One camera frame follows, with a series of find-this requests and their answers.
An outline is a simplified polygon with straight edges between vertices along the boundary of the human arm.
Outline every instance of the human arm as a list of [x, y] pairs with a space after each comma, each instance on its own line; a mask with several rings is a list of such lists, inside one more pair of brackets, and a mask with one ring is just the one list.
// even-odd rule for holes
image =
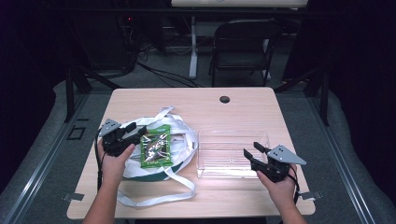
[[118, 157], [108, 156], [105, 155], [102, 140], [99, 142], [98, 153], [100, 158], [103, 158], [103, 182], [83, 223], [114, 223], [117, 190], [122, 180], [125, 162], [133, 151], [134, 145], [130, 145]]
[[[297, 170], [295, 164], [291, 164], [290, 166], [295, 171]], [[295, 173], [290, 169], [289, 175], [294, 176]], [[304, 217], [301, 215], [300, 211], [294, 203], [293, 197], [295, 191], [295, 183], [291, 178], [286, 177], [284, 180], [274, 183], [260, 171], [257, 171], [257, 177], [268, 189], [270, 197], [274, 202], [277, 210], [279, 211], [284, 224], [306, 223]]]

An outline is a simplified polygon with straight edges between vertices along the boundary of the wrist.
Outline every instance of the wrist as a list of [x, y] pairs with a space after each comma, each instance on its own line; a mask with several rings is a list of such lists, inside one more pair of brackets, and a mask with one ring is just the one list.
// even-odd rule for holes
[[108, 191], [117, 191], [119, 189], [118, 182], [106, 181], [105, 179], [102, 182], [101, 189], [105, 189]]
[[276, 208], [277, 210], [279, 210], [279, 213], [286, 213], [292, 210], [296, 210], [297, 206], [294, 202], [283, 201], [281, 203], [276, 203]]
[[280, 215], [282, 214], [290, 214], [298, 211], [297, 206], [292, 203], [292, 204], [281, 204], [280, 206], [277, 206], [277, 209], [279, 210]]

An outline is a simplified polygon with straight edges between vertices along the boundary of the bag handle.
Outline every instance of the bag handle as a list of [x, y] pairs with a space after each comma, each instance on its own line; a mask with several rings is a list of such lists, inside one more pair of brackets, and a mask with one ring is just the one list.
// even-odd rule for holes
[[168, 167], [165, 170], [165, 173], [171, 177], [172, 179], [176, 180], [177, 182], [181, 183], [182, 185], [186, 186], [190, 189], [189, 192], [179, 193], [179, 194], [170, 194], [165, 195], [158, 198], [152, 198], [145, 200], [143, 202], [137, 203], [134, 200], [128, 198], [126, 195], [122, 194], [120, 191], [117, 193], [117, 200], [125, 206], [130, 207], [142, 207], [142, 206], [150, 206], [157, 203], [166, 203], [166, 202], [174, 202], [192, 198], [195, 195], [195, 185], [189, 180], [180, 175], [176, 175], [172, 167]]

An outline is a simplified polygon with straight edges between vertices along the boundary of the metal rail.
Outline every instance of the metal rail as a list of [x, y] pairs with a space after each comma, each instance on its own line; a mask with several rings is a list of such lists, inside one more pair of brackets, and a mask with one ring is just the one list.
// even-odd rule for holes
[[63, 14], [100, 13], [109, 15], [136, 15], [136, 16], [249, 16], [250, 18], [311, 18], [329, 19], [340, 16], [340, 12], [310, 12], [297, 10], [276, 10], [269, 7], [167, 7], [167, 8], [42, 8], [48, 12]]
[[359, 218], [361, 219], [361, 223], [367, 223], [367, 224], [374, 224], [375, 220], [367, 207], [366, 201], [364, 200], [361, 190], [357, 183], [355, 182], [355, 179], [349, 171], [349, 167], [347, 165], [346, 160], [344, 159], [344, 155], [340, 149], [340, 147], [337, 145], [337, 142], [334, 139], [334, 136], [332, 135], [332, 131], [330, 127], [326, 126], [322, 119], [320, 118], [320, 114], [318, 112], [318, 102], [315, 100], [313, 97], [309, 97], [308, 103], [311, 106], [312, 111], [314, 111], [315, 117], [320, 125], [321, 130], [323, 133], [326, 135], [326, 138], [331, 146], [332, 149], [332, 158], [335, 163], [335, 167], [337, 168], [341, 179], [344, 182], [344, 185], [346, 187], [346, 191], [349, 194], [349, 197], [355, 206], [356, 212], [358, 213]]
[[49, 173], [52, 164], [55, 162], [59, 151], [61, 150], [64, 137], [67, 136], [67, 134], [72, 130], [73, 124], [76, 122], [77, 115], [87, 102], [88, 97], [89, 96], [86, 94], [81, 94], [80, 98], [78, 98], [78, 101], [76, 103], [75, 116], [71, 118], [70, 122], [64, 124], [58, 135], [55, 137], [50, 151], [38, 164], [37, 168], [35, 168], [35, 172], [30, 177], [20, 197], [10, 210], [5, 220], [5, 223], [22, 223], [22, 219], [26, 211], [28, 210], [30, 204], [40, 190], [40, 187], [43, 184], [47, 174]]

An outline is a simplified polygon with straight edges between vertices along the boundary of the small black hole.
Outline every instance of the small black hole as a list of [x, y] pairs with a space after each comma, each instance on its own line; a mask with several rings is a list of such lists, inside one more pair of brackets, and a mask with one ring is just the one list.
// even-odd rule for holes
[[221, 97], [220, 97], [220, 101], [221, 101], [222, 103], [224, 103], [224, 104], [228, 104], [228, 103], [230, 103], [230, 97], [228, 97], [228, 96], [221, 96]]

